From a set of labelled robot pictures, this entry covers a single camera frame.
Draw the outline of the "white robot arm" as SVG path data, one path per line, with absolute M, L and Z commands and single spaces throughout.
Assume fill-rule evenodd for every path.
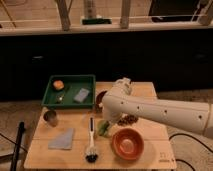
M 129 78 L 118 79 L 103 96 L 103 117 L 117 123 L 123 114 L 169 125 L 213 139 L 213 104 L 133 96 Z

